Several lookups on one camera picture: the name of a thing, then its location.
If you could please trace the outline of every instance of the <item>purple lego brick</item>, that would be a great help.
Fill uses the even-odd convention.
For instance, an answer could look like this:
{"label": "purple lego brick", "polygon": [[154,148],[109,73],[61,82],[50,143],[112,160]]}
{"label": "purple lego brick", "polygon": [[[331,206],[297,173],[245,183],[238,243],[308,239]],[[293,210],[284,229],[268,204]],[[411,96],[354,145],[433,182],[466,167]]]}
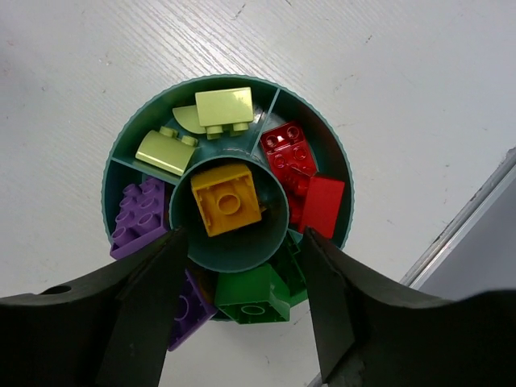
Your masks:
{"label": "purple lego brick", "polygon": [[194,276],[189,270],[186,270],[185,274],[185,284],[177,304],[169,351],[179,347],[218,311],[215,306],[204,299]]}
{"label": "purple lego brick", "polygon": [[169,229],[164,182],[148,177],[123,189],[120,213],[111,238],[111,256],[119,260],[160,238]]}

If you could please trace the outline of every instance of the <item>gray floor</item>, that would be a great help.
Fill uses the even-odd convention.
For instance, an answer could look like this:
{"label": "gray floor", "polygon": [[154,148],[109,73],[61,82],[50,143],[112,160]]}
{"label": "gray floor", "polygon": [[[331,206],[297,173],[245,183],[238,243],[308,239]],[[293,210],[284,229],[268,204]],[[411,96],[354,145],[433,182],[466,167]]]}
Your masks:
{"label": "gray floor", "polygon": [[486,290],[516,288],[516,167],[485,206],[420,290],[461,299]]}

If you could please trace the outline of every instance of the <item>central cylinder compartment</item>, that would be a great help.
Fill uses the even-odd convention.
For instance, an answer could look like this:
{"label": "central cylinder compartment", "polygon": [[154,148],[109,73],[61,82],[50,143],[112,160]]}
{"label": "central cylinder compartment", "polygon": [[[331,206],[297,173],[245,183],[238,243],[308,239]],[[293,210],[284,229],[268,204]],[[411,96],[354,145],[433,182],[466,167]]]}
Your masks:
{"label": "central cylinder compartment", "polygon": [[[209,237],[192,193],[191,179],[228,164],[245,164],[251,170],[262,219]],[[221,213],[232,215],[241,207],[240,198],[223,192],[216,206]],[[247,155],[216,156],[194,165],[183,175],[170,201],[170,220],[173,227],[184,227],[188,231],[191,260],[209,270],[236,273],[263,264],[280,247],[289,225],[289,206],[280,182],[260,161]]]}

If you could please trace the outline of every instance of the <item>green lego brick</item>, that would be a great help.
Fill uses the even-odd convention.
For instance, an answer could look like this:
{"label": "green lego brick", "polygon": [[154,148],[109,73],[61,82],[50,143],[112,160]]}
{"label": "green lego brick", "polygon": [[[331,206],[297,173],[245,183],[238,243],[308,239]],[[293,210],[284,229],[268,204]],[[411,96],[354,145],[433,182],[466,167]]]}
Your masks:
{"label": "green lego brick", "polygon": [[161,127],[160,131],[150,131],[136,152],[136,159],[165,171],[182,176],[195,152],[197,139],[183,135],[177,139],[177,131]]}
{"label": "green lego brick", "polygon": [[211,318],[213,321],[233,321],[231,317],[219,310],[215,316]]}
{"label": "green lego brick", "polygon": [[269,261],[289,288],[290,306],[296,306],[308,298],[305,276],[298,264],[299,252],[298,244],[292,235],[287,232],[283,244]]}
{"label": "green lego brick", "polygon": [[195,105],[174,107],[172,114],[176,121],[190,133],[196,135],[206,133],[206,128],[199,124],[199,114],[197,113],[197,107]]}
{"label": "green lego brick", "polygon": [[270,264],[218,276],[215,305],[238,324],[290,320],[289,288]]}
{"label": "green lego brick", "polygon": [[199,124],[209,135],[223,132],[223,125],[233,124],[233,131],[246,131],[254,119],[250,87],[212,90],[195,94]]}

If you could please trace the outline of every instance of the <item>white table surface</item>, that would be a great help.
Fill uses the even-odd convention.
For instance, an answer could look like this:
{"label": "white table surface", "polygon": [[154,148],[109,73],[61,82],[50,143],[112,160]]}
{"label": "white table surface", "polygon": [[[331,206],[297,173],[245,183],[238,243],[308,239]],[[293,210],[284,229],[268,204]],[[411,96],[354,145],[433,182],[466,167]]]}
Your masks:
{"label": "white table surface", "polygon": [[[153,95],[210,73],[268,78],[326,116],[355,181],[346,251],[401,279],[516,143],[514,20],[509,0],[2,0],[0,296],[111,262],[111,144]],[[308,310],[206,324],[161,385],[306,385]]]}

